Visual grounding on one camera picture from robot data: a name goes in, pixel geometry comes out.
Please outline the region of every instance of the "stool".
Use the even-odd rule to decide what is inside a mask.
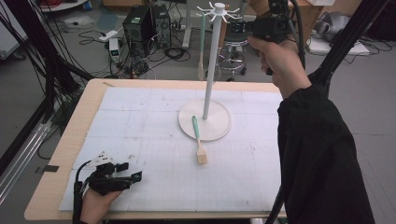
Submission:
[[[227,81],[234,81],[235,71],[240,70],[244,75],[247,71],[247,64],[242,53],[242,47],[248,44],[247,34],[231,33],[230,23],[227,24],[227,31],[224,38],[224,49],[219,54],[219,67],[232,72],[232,76]]]

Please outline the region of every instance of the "cardboard box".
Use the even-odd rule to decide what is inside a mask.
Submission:
[[[103,5],[107,7],[148,6],[149,0],[103,0]]]

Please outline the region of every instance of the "round white base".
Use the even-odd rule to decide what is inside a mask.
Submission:
[[[231,129],[231,114],[224,105],[211,101],[207,119],[203,119],[204,106],[205,100],[192,101],[183,105],[178,113],[178,123],[187,135],[196,138],[192,126],[192,116],[195,116],[202,141],[220,139]]]

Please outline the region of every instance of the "black sleeve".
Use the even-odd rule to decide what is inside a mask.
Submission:
[[[325,90],[296,91],[280,104],[278,114],[289,223],[375,223],[353,136]]]

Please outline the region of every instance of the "wooden table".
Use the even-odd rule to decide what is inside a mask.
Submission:
[[[71,212],[59,211],[67,181],[73,163],[84,143],[87,131],[102,102],[108,87],[132,87],[153,89],[204,90],[205,82],[173,80],[114,80],[94,79],[83,92],[77,108],[70,119],[59,145],[56,147],[49,165],[59,166],[56,173],[46,172],[29,202],[25,218],[28,220],[71,220]],[[268,91],[278,92],[277,87],[269,83],[217,82],[213,90],[220,91]],[[108,219],[145,219],[145,218],[252,218],[267,217],[269,212],[110,212]]]

